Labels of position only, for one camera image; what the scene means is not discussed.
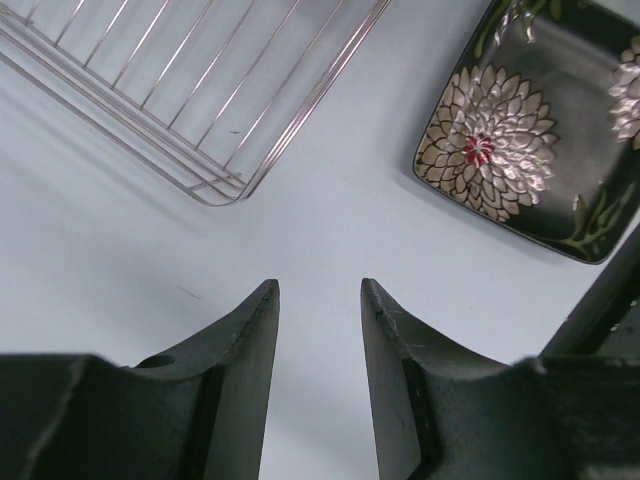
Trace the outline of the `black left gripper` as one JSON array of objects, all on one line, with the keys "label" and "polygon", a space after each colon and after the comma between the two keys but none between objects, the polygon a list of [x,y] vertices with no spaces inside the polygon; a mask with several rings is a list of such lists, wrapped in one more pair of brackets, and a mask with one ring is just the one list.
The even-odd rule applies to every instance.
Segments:
[{"label": "black left gripper", "polygon": [[361,320],[381,478],[638,477],[637,234],[544,356],[503,364],[480,355],[373,279],[361,285]]}]

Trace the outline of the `black floral square plate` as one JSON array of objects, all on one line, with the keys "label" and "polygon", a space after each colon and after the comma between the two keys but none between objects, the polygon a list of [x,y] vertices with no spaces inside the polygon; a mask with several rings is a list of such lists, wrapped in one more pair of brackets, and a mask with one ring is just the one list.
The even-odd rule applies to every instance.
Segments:
[{"label": "black floral square plate", "polygon": [[639,209],[639,24],[597,1],[494,1],[417,146],[416,177],[586,264]]}]

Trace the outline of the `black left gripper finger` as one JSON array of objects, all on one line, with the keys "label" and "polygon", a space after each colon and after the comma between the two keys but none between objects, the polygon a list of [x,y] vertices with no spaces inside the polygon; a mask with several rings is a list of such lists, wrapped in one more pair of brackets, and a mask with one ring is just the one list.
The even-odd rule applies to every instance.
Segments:
[{"label": "black left gripper finger", "polygon": [[5,479],[255,479],[279,285],[134,367],[87,353],[1,358]]}]

